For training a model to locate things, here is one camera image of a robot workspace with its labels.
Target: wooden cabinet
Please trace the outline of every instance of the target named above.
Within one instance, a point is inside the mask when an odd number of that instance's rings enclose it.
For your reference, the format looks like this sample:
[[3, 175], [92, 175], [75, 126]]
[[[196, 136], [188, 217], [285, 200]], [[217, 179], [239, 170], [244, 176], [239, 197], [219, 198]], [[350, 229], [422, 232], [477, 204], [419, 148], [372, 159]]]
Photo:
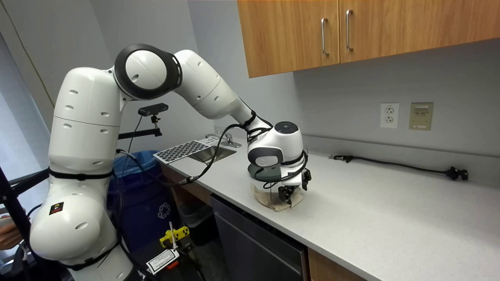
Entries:
[[339, 62], [335, 0], [239, 0], [250, 76]]
[[500, 37], [500, 0], [238, 3], [250, 76]]
[[349, 271], [325, 256], [308, 250], [311, 281], [363, 281], [361, 276]]
[[500, 0], [339, 0], [341, 62], [500, 36]]

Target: countertop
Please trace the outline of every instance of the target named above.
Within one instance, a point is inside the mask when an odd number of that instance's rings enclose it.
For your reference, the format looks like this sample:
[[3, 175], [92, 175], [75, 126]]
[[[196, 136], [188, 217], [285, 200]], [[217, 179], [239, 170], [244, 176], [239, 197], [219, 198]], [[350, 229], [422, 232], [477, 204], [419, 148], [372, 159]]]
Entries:
[[[367, 279], [500, 279], [500, 187], [308, 153], [310, 190], [288, 211], [255, 200], [246, 145], [199, 182]], [[205, 164], [172, 167], [197, 175]]]

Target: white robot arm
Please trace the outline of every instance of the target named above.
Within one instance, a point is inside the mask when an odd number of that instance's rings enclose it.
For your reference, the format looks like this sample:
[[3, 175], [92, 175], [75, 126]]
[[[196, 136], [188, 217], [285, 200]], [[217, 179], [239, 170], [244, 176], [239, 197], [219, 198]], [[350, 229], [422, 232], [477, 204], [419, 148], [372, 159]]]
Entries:
[[[38, 256], [67, 265], [77, 281], [139, 279], [119, 245], [105, 200], [124, 104], [171, 90], [206, 118], [231, 115], [241, 123], [249, 133], [250, 175], [264, 189], [280, 184], [281, 198], [289, 200], [311, 179], [299, 126], [272, 126], [260, 118], [194, 51], [171, 54], [131, 45], [113, 69], [74, 69], [55, 106], [50, 190], [31, 222], [30, 245]], [[264, 175], [267, 168], [278, 175]]]

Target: electrical outlet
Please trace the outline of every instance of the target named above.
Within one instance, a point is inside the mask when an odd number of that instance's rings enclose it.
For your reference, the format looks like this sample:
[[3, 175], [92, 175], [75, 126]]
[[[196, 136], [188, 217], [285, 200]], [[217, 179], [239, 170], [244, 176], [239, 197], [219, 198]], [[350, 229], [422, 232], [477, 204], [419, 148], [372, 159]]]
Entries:
[[400, 114], [399, 103], [381, 103], [380, 104], [380, 128], [397, 128], [399, 114]]
[[410, 128], [430, 131], [433, 125], [435, 103], [411, 103]]

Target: cable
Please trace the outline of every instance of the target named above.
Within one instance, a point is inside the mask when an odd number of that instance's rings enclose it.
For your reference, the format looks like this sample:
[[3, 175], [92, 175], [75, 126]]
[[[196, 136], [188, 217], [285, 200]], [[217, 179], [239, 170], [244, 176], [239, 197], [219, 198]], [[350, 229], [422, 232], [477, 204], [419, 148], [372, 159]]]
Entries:
[[221, 148], [221, 142], [222, 142], [224, 136], [225, 136], [230, 129], [233, 129], [233, 128], [242, 128], [242, 125], [239, 125], [239, 123], [231, 123], [231, 125], [228, 125], [228, 126], [222, 131], [222, 134], [221, 134], [221, 137], [219, 137], [219, 140], [217, 140], [217, 145], [216, 145], [216, 151], [214, 151], [213, 158], [210, 159], [210, 162], [208, 162], [208, 164], [205, 165], [205, 168], [202, 170], [202, 173], [199, 173], [197, 176], [188, 176], [188, 178], [185, 178], [183, 181], [180, 181], [177, 186], [186, 186], [186, 184], [191, 184], [191, 182], [200, 179], [200, 178], [213, 167], [213, 164], [216, 162], [216, 158], [217, 158], [217, 154], [219, 154], [219, 148]]
[[31, 217], [31, 214], [38, 209], [38, 207], [41, 207], [42, 204], [36, 204], [35, 207], [31, 207], [30, 211], [28, 211], [28, 217]]
[[125, 150], [117, 150], [117, 151], [119, 151], [119, 153], [124, 153], [127, 158], [130, 158], [130, 159], [141, 168], [141, 172], [146, 173], [146, 175], [147, 175], [150, 179], [153, 179], [156, 184], [171, 187], [167, 182], [160, 181], [160, 179], [158, 179], [156, 176], [153, 176], [149, 170], [146, 170], [135, 154], [127, 153]]
[[189, 261], [189, 262], [191, 262], [191, 265], [197, 270], [200, 279], [202, 279], [202, 281], [206, 281], [200, 264], [199, 264], [197, 261], [191, 259], [191, 256], [189, 256], [188, 253], [181, 253], [181, 251], [180, 251], [180, 254], [181, 254], [181, 257], [185, 257], [185, 261]]
[[469, 179], [469, 172], [466, 168], [456, 168], [453, 165], [450, 168], [447, 168], [447, 170], [435, 170], [435, 168], [424, 168], [424, 167], [416, 167], [416, 165], [410, 165], [410, 164], [380, 161], [380, 159], [353, 156], [353, 154], [335, 154], [331, 158], [336, 159], [336, 161], [344, 161], [347, 164], [350, 161], [353, 161], [353, 159], [360, 159], [360, 161], [377, 162], [377, 164], [383, 164], [383, 165], [397, 165], [397, 167], [413, 168], [413, 170], [427, 172], [427, 173], [444, 173], [452, 181], [455, 181], [458, 178], [461, 178], [463, 181]]
[[[138, 125], [136, 125], [136, 128], [135, 128], [133, 133], [136, 133], [136, 131], [139, 129], [141, 122], [142, 122], [142, 115], [139, 117], [139, 122], [138, 122]], [[131, 150], [131, 143], [133, 143], [133, 142], [135, 142], [135, 137], [130, 137], [128, 148], [127, 148], [128, 153], [130, 153], [130, 150]]]

